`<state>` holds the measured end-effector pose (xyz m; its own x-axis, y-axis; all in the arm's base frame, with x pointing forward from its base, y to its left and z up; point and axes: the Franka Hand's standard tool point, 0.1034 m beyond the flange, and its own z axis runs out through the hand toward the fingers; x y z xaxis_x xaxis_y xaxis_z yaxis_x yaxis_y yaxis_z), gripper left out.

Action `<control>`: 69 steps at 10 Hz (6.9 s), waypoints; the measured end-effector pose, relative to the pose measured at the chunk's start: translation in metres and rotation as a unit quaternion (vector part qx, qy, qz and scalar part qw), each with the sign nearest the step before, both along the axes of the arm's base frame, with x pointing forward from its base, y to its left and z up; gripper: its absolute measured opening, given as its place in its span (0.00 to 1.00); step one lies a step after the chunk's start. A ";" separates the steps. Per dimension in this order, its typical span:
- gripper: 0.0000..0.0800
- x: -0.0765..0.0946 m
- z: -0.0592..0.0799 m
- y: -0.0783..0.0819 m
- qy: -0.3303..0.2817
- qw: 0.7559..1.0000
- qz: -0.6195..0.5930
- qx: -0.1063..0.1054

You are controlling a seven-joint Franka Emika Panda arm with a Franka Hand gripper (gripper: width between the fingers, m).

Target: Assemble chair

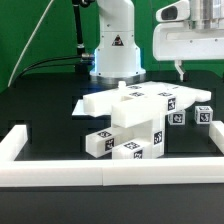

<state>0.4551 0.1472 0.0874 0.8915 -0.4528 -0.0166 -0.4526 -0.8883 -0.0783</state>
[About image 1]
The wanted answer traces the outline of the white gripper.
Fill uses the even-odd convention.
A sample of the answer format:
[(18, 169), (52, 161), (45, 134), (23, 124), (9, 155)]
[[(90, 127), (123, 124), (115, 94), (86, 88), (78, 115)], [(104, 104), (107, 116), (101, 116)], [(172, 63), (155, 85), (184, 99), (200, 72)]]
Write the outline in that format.
[(174, 61), (184, 81), (182, 61), (224, 59), (224, 0), (178, 0), (156, 12), (153, 56)]

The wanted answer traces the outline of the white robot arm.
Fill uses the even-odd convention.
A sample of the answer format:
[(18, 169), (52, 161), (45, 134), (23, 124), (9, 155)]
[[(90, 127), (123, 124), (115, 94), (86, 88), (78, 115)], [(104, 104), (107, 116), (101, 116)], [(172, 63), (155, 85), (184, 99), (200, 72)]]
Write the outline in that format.
[[(140, 48), (134, 38), (131, 0), (97, 0), (100, 43), (90, 75), (108, 82), (141, 76)], [(224, 0), (178, 0), (156, 12), (152, 51), (158, 61), (172, 61), (180, 78), (188, 60), (224, 59)]]

